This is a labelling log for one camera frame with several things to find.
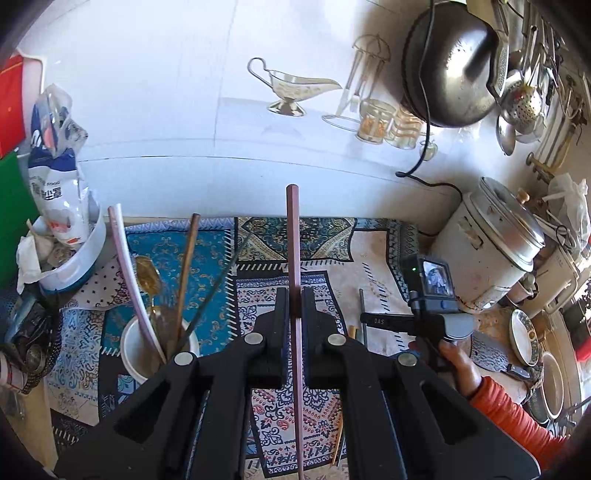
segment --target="patterned tablecloth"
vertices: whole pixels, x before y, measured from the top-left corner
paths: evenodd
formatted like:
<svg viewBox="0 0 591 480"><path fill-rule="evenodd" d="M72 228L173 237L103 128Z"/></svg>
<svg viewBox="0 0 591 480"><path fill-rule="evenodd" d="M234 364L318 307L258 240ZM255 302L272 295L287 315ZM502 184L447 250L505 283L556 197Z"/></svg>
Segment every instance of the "patterned tablecloth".
<svg viewBox="0 0 591 480"><path fill-rule="evenodd" d="M130 252L149 256L163 281L175 286L188 226L187 220L180 220L127 227ZM184 317L192 318L250 232L239 261L197 326L203 355L250 332L256 317L273 309L277 288L288 284L284 218L202 219ZM410 312L398 261L417 252L415 227L389 219L302 218L300 232L302 285L314 288L317 309L330 313L341 332L347 325L359 327L360 288L367 311ZM95 272L64 309L62 352L48 378L58 452L137 388L119 352L121 333L133 314L116 258ZM369 349L383 355L406 349L410 339L368 329ZM337 391L304 388L304 468L311 479L348 477L346 460L340 469L329 467L339 416ZM291 375L281 390L253 391L250 425L245 477L295 477Z"/></svg>

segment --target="human hand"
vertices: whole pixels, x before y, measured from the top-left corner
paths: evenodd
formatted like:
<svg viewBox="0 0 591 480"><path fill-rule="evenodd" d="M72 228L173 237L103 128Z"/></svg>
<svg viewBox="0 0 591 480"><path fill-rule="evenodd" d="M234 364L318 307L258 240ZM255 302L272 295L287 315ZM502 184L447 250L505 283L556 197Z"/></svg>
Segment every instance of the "human hand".
<svg viewBox="0 0 591 480"><path fill-rule="evenodd" d="M439 342L439 352L456 368L455 377L458 392L465 397L474 395L482 383L482 375L476 364L464 350L445 340Z"/></svg>

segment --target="frying pan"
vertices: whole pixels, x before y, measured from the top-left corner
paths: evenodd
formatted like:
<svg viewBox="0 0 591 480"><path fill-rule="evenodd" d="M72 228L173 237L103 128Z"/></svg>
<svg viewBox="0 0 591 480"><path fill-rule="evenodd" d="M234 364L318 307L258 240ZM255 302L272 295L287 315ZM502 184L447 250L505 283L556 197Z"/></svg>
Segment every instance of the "frying pan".
<svg viewBox="0 0 591 480"><path fill-rule="evenodd" d="M419 83L419 64L428 23L429 10L415 21L402 53L402 85L408 106L423 120L427 110ZM486 84L497 42L492 27L470 14L465 5L435 5L422 75L432 125L461 128L482 120L492 110L495 99Z"/></svg>

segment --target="small display screen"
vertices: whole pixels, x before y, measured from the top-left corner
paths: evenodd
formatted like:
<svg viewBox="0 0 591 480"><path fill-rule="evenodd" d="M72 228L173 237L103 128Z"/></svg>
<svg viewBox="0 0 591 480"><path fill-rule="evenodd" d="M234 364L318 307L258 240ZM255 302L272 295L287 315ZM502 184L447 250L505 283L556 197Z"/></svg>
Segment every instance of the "small display screen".
<svg viewBox="0 0 591 480"><path fill-rule="evenodd" d="M449 281L446 268L443 265L423 261L423 271L425 273L426 295L454 297L452 283Z"/></svg>

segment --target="rice cooker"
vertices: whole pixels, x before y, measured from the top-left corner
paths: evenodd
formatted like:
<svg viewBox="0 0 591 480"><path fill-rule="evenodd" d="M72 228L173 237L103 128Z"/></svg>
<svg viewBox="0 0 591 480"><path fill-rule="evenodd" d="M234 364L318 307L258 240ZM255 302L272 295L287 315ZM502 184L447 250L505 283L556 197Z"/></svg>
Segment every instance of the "rice cooker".
<svg viewBox="0 0 591 480"><path fill-rule="evenodd" d="M529 198L482 177L435 239L430 254L449 265L462 310L490 308L533 270L544 234L524 206Z"/></svg>

